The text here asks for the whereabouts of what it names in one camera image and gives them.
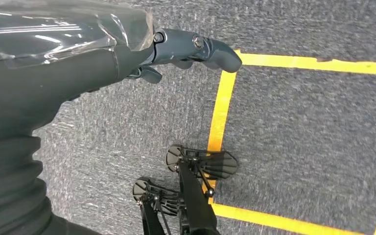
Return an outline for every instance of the screw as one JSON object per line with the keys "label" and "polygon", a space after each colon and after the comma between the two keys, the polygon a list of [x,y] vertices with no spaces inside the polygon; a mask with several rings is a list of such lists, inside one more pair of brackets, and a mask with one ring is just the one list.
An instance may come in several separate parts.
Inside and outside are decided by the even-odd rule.
{"label": "screw", "polygon": [[164,36],[161,33],[155,33],[153,35],[153,42],[155,43],[161,43],[164,41]]}
{"label": "screw", "polygon": [[201,49],[201,48],[204,47],[204,38],[203,37],[195,35],[194,38],[192,39],[192,41],[194,42],[194,46],[197,49]]}

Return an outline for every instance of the clear plastic wrap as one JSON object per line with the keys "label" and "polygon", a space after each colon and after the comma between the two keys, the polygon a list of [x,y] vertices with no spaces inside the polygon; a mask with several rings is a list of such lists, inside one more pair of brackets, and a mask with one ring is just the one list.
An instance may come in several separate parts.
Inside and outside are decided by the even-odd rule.
{"label": "clear plastic wrap", "polygon": [[48,64],[92,50],[153,42],[152,16],[126,4],[87,0],[0,0],[0,60]]}

